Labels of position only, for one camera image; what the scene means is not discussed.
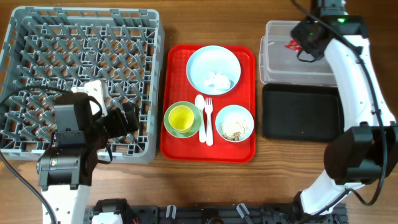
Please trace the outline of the red snack wrapper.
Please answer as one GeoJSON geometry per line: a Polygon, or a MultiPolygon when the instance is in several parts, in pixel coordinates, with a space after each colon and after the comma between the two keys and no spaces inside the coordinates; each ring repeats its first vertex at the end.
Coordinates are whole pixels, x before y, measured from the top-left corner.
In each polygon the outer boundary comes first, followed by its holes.
{"type": "Polygon", "coordinates": [[[296,52],[301,52],[302,47],[301,45],[294,39],[292,39],[288,44],[285,45],[285,48],[294,50],[296,52]]]}

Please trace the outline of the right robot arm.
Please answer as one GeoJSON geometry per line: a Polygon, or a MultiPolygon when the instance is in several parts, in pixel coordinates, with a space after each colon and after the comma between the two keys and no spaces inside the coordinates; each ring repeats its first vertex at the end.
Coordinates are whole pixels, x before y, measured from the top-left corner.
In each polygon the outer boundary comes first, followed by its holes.
{"type": "Polygon", "coordinates": [[[344,1],[313,1],[304,13],[291,36],[314,60],[329,63],[345,124],[325,149],[324,171],[295,196],[295,218],[301,222],[329,215],[365,185],[376,184],[368,202],[373,205],[397,164],[397,121],[376,78],[363,18],[348,14],[344,1]]]}

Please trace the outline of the light blue bowl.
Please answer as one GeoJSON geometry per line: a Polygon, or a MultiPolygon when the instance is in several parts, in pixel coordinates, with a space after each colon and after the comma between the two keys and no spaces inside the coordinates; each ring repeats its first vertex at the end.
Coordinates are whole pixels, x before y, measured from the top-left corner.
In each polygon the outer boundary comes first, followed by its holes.
{"type": "Polygon", "coordinates": [[[243,142],[254,132],[254,116],[243,106],[228,105],[216,115],[217,133],[228,142],[243,142]]]}

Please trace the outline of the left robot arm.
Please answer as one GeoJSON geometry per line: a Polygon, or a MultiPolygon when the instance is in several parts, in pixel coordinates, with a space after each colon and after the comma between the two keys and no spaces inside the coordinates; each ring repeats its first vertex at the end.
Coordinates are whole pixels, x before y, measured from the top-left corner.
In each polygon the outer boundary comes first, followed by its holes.
{"type": "Polygon", "coordinates": [[[44,223],[83,223],[98,151],[110,151],[109,139],[139,129],[139,108],[127,102],[121,108],[92,113],[96,99],[86,93],[67,93],[55,99],[56,139],[37,161],[44,223]]]}

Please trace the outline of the yellow plastic cup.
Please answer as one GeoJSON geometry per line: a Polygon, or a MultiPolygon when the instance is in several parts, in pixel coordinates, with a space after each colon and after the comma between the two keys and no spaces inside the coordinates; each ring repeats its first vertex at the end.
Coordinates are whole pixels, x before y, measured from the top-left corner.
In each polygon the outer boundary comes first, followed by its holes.
{"type": "Polygon", "coordinates": [[[193,111],[185,105],[174,107],[168,117],[171,127],[179,133],[187,133],[195,120],[193,111]]]}

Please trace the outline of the rice and food scraps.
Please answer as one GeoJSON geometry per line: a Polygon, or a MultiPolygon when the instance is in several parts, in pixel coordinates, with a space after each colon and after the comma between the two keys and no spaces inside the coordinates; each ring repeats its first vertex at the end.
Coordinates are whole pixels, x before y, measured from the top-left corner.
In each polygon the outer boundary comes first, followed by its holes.
{"type": "Polygon", "coordinates": [[[248,123],[241,121],[224,121],[220,124],[221,135],[229,141],[241,141],[245,138],[248,123]]]}

